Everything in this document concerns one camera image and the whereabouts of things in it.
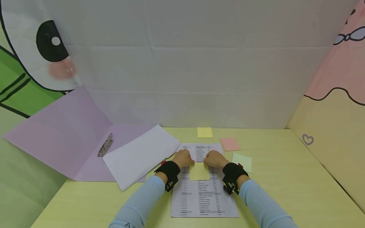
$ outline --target white wall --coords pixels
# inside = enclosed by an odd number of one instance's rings
[[[357,0],[45,0],[115,124],[284,128]]]

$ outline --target green cartoon panel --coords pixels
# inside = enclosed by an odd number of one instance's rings
[[[54,22],[10,13],[34,4],[0,0],[1,135],[78,85]],[[0,227],[30,227],[66,177],[3,138],[0,148]]]

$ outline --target wrist strap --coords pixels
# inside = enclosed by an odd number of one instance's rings
[[[165,185],[165,191],[169,192],[174,188],[175,184],[178,182],[177,175],[180,173],[179,166],[172,161],[167,161],[156,169],[155,173],[163,172],[167,176],[167,183]]]
[[[232,194],[234,191],[238,195],[239,189],[237,186],[237,179],[241,175],[249,176],[247,174],[247,172],[239,165],[231,162],[231,163],[228,163],[223,168],[223,173],[224,173],[224,178],[223,178],[224,191],[226,191],[229,195]]]

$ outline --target yellow sticky note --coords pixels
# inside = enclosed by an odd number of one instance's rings
[[[211,127],[198,127],[198,138],[213,138]]]
[[[189,167],[191,181],[210,180],[208,166],[202,162],[196,162]]]

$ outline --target sticky note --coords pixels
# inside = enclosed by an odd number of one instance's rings
[[[237,165],[241,164],[246,172],[252,172],[252,158],[233,153],[232,162]]]
[[[202,162],[196,162],[189,167],[189,178],[191,181],[210,180],[208,166]]]
[[[220,139],[225,151],[240,150],[236,138],[225,138]]]
[[[198,138],[213,138],[211,127],[198,127]]]

